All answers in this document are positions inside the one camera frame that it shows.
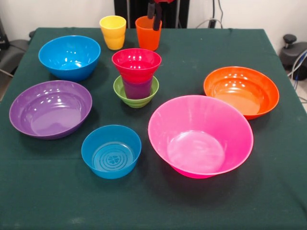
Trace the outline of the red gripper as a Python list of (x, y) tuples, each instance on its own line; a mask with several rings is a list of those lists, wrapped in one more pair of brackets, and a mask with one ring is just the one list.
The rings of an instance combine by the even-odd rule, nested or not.
[(161, 8), (161, 2), (166, 2), (166, 3), (172, 3), (174, 0), (154, 0), (154, 2), (149, 2), (148, 3), (148, 8), (147, 8), (147, 17), (148, 19), (153, 19), (153, 29), (155, 31), (158, 31), (160, 28), (160, 22), (162, 18), (162, 8)]

